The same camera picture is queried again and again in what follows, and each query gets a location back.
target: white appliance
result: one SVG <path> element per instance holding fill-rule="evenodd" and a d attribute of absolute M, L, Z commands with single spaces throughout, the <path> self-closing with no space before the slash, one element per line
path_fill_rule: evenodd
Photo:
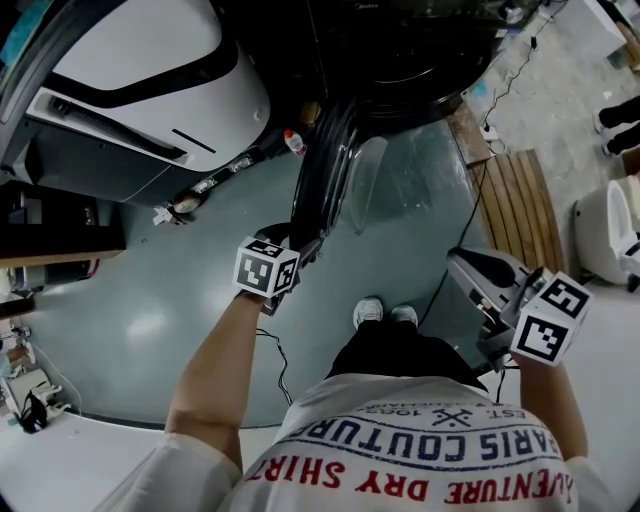
<path fill-rule="evenodd" d="M 27 114 L 211 172 L 258 138 L 270 104 L 207 0 L 127 0 L 64 55 Z"/>
<path fill-rule="evenodd" d="M 605 281 L 627 285 L 640 276 L 640 241 L 622 187 L 611 181 L 577 202 L 575 228 L 582 266 Z"/>

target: white cable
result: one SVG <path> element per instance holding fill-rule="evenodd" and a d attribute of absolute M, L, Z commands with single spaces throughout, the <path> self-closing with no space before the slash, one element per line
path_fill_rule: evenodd
<path fill-rule="evenodd" d="M 44 356 L 44 358 L 47 360 L 47 362 L 51 365 L 51 367 L 58 372 L 58 375 L 60 375 L 60 377 L 62 377 L 64 379 L 64 381 L 69 384 L 69 386 L 71 386 L 71 389 L 73 389 L 76 393 L 76 395 L 78 395 L 78 416 L 80 416 L 82 418 L 82 395 L 80 394 L 80 392 L 76 389 L 76 387 L 71 383 L 71 381 L 69 379 L 67 379 L 63 373 L 58 370 L 57 366 L 55 364 L 53 364 L 53 362 L 51 361 L 51 359 L 49 359 L 49 356 L 47 356 L 47 354 L 44 353 L 44 350 L 42 350 L 38 345 L 36 345 L 35 343 L 31 342 L 31 346 L 34 348 L 37 348 L 38 351 Z"/>

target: wooden pallet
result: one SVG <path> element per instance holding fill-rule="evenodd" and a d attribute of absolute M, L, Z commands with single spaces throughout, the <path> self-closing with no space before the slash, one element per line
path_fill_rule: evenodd
<path fill-rule="evenodd" d="M 489 245 L 530 269 L 564 269 L 558 225 L 535 151 L 499 155 L 469 169 Z"/>

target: floor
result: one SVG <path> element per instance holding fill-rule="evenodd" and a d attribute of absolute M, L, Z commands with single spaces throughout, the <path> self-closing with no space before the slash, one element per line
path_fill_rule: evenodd
<path fill-rule="evenodd" d="M 231 278 L 238 245 L 259 228 L 288 219 L 299 167 L 300 159 L 288 155 L 238 174 L 187 226 L 154 227 L 152 211 L 125 207 L 127 251 L 104 261 L 91 280 L 38 297 L 38 311 L 24 322 L 78 388 L 84 412 L 164 420 L 182 369 L 237 293 Z M 260 321 L 281 338 L 294 398 L 329 372 L 354 332 L 359 299 L 378 295 L 389 307 L 410 302 L 424 311 L 472 209 L 446 122 L 390 139 L 365 232 L 354 234 L 343 207 L 322 257 L 302 272 L 302 283 L 277 315 Z M 466 243 L 485 244 L 477 220 Z M 448 283 L 424 332 L 446 338 L 478 365 L 480 316 Z M 247 426 L 282 420 L 287 404 L 276 385 L 281 366 L 275 344 L 260 338 Z M 55 380 L 55 370 L 48 374 Z"/>
<path fill-rule="evenodd" d="M 528 32 L 542 23 L 542 17 L 534 20 Z M 539 50 L 489 122 L 510 150 L 537 150 L 565 257 L 577 275 L 572 206 L 623 173 L 619 158 L 601 152 L 591 115 L 640 93 L 640 87 L 628 68 L 581 56 L 553 23 L 538 40 Z M 495 87 L 524 62 L 528 41 L 527 34 L 519 37 L 468 95 L 479 119 Z M 85 412 L 163 421 L 182 368 L 236 293 L 231 273 L 238 244 L 257 229 L 288 219 L 299 165 L 290 155 L 239 174 L 185 227 L 154 228 L 152 212 L 124 208 L 128 250 L 104 262 L 92 280 L 48 290 L 39 298 L 38 311 L 25 323 L 76 385 Z M 323 257 L 305 269 L 302 283 L 277 316 L 261 320 L 261 327 L 282 340 L 294 397 L 328 372 L 353 332 L 351 311 L 358 299 L 376 294 L 387 306 L 411 302 L 424 310 L 444 270 L 446 251 L 457 242 L 472 209 L 464 172 L 445 123 L 391 141 L 367 230 L 355 236 L 343 216 Z M 466 243 L 484 243 L 477 223 Z M 473 343 L 479 322 L 447 283 L 424 332 L 447 339 L 475 365 L 480 362 Z M 299 325 L 304 332 L 297 330 Z M 281 364 L 273 343 L 260 339 L 247 426 L 281 421 L 286 411 L 276 386 Z M 48 373 L 55 375 L 55 370 Z"/>

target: plastic bottle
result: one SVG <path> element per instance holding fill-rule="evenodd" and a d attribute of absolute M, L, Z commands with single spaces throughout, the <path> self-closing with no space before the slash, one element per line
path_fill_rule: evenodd
<path fill-rule="evenodd" d="M 284 131 L 284 142 L 296 155 L 304 155 L 307 152 L 307 146 L 302 142 L 302 137 L 292 130 Z"/>

